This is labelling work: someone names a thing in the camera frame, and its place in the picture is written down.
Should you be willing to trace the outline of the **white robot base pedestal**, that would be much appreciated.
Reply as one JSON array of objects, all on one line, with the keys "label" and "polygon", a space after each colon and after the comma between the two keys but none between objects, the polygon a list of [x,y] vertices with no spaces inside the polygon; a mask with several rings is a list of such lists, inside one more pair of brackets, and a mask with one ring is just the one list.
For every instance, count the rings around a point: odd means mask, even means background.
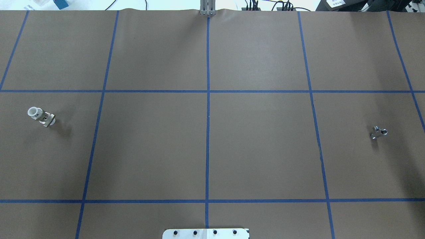
[{"label": "white robot base pedestal", "polygon": [[249,229],[244,228],[199,228],[167,229],[163,239],[249,239]]}]

